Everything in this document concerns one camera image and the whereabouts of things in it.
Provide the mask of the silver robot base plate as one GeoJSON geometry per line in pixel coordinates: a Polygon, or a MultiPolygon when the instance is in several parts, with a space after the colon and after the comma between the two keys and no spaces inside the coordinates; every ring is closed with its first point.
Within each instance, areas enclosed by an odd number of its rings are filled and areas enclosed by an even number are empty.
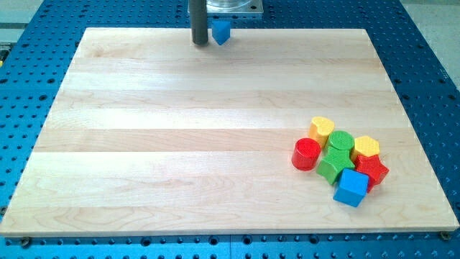
{"type": "Polygon", "coordinates": [[[206,0],[208,18],[259,19],[264,14],[263,0],[206,0]]]}

